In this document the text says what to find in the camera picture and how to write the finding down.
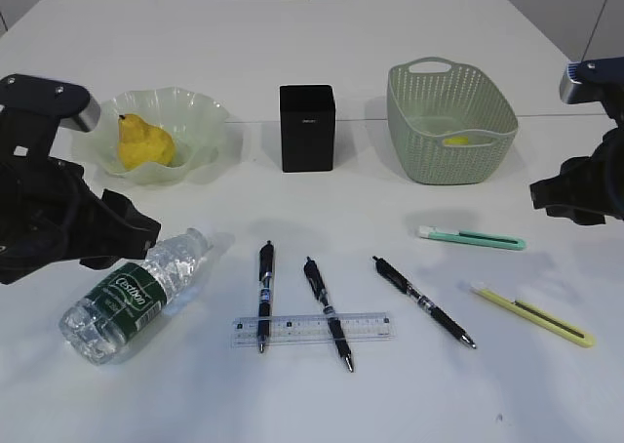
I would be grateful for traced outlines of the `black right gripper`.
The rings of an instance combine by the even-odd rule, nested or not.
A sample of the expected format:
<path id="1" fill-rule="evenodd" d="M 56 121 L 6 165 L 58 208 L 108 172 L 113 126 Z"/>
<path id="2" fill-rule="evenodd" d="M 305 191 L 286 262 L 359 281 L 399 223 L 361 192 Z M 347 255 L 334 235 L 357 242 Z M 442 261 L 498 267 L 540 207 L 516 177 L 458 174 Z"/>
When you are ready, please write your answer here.
<path id="1" fill-rule="evenodd" d="M 604 134 L 589 156 L 571 157 L 560 172 L 529 186 L 533 208 L 578 225 L 623 219 L 623 129 Z"/>

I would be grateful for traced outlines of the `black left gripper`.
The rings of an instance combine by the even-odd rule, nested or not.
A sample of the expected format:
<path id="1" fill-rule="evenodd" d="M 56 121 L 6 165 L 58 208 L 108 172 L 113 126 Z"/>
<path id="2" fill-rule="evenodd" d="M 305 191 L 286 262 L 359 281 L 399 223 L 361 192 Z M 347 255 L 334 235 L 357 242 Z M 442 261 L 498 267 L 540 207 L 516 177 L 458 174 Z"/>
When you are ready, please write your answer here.
<path id="1" fill-rule="evenodd" d="M 77 260 L 94 270 L 120 259 L 142 260 L 161 224 L 125 195 L 96 196 L 82 166 L 57 158 L 1 163 L 1 282 L 12 284 L 55 262 Z"/>

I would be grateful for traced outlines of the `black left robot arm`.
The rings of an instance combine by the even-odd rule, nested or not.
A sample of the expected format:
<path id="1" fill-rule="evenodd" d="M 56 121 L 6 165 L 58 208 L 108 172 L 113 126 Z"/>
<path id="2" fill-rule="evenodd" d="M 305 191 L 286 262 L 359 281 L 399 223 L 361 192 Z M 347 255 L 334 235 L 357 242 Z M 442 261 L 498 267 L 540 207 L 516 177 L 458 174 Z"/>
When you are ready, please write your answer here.
<path id="1" fill-rule="evenodd" d="M 161 225 L 121 193 L 96 196 L 81 165 L 51 156 L 59 120 L 1 112 L 1 281 L 55 262 L 104 269 L 142 260 Z"/>

